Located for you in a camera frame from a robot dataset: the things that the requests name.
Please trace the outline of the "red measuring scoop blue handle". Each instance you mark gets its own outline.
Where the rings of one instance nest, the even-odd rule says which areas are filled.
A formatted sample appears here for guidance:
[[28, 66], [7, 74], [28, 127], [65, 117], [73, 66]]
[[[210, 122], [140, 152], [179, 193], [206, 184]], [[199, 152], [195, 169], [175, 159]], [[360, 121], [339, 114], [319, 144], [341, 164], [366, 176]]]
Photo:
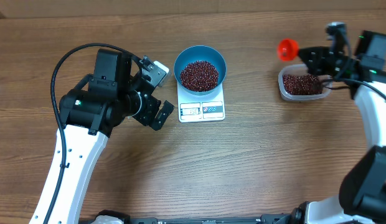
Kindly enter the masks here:
[[299, 51], [298, 42], [293, 39], [283, 39], [276, 49], [278, 58], [282, 61], [294, 60]]

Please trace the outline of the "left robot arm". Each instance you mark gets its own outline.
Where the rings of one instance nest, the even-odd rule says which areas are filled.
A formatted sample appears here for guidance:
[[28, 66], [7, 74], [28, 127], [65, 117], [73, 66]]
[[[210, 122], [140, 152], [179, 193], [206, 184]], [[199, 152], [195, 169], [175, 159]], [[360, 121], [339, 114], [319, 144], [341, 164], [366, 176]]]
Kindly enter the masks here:
[[[56, 100], [60, 67], [69, 56], [89, 47], [99, 48], [94, 72]], [[152, 96], [170, 74], [162, 63], [110, 44], [84, 44], [59, 60], [50, 81], [57, 140], [31, 223], [78, 223], [92, 172], [113, 128], [132, 117], [158, 131], [172, 113], [170, 102]]]

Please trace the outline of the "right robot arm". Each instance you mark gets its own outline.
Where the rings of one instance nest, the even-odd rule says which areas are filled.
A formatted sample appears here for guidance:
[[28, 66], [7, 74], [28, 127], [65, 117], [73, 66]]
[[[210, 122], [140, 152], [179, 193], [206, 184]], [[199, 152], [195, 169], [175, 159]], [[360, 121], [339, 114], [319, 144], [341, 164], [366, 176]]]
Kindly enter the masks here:
[[330, 47], [299, 48], [284, 39], [281, 60], [299, 57], [312, 75], [329, 75], [350, 90], [364, 124], [367, 154], [344, 177], [335, 197], [302, 203], [285, 223], [386, 223], [386, 34], [365, 30], [352, 50], [342, 27], [328, 28]]

